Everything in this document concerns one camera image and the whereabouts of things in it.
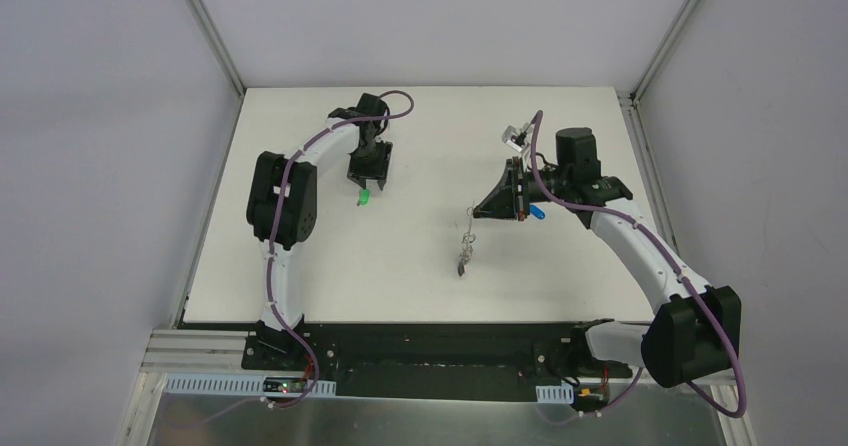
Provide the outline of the green tagged key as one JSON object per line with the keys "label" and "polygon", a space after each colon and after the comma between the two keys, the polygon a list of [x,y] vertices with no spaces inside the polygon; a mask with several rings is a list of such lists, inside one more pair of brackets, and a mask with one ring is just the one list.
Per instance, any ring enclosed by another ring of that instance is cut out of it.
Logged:
{"label": "green tagged key", "polygon": [[371,194],[371,192],[370,192],[369,189],[362,188],[359,191],[359,194],[358,194],[357,206],[358,207],[366,206],[370,201],[370,194]]}

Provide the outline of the keyring with keys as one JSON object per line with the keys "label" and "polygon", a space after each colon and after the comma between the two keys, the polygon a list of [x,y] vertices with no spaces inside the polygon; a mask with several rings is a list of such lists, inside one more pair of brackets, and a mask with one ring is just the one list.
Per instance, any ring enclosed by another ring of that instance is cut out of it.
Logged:
{"label": "keyring with keys", "polygon": [[472,204],[466,210],[467,225],[461,238],[461,250],[457,260],[457,274],[462,278],[466,274],[468,263],[473,257],[473,243],[476,240],[476,235],[473,232],[474,207]]}

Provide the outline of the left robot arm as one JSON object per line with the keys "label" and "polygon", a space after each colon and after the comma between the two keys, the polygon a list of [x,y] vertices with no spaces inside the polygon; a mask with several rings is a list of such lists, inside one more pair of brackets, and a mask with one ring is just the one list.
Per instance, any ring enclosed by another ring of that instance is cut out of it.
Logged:
{"label": "left robot arm", "polygon": [[263,249],[265,304],[250,358],[268,357],[288,371],[308,356],[294,330],[304,318],[297,260],[317,224],[320,175],[345,159],[346,177],[361,191],[384,188],[393,145],[381,136],[392,117],[384,95],[364,93],[356,105],[333,110],[292,155],[265,151],[257,158],[246,219]]}

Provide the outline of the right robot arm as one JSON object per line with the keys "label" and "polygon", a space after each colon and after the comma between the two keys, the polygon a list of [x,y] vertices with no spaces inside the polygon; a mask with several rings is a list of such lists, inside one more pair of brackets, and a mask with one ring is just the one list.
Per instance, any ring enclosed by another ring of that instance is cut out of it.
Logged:
{"label": "right robot arm", "polygon": [[591,129],[557,131],[554,164],[537,159],[536,138],[532,124],[505,129],[502,140],[516,154],[473,218],[523,221],[537,203],[565,206],[617,256],[654,313],[649,325],[602,319],[577,326],[567,350],[572,370],[590,376],[613,361],[646,369],[663,387],[730,370],[742,385],[736,292],[712,286],[656,235],[632,192],[602,174]]}

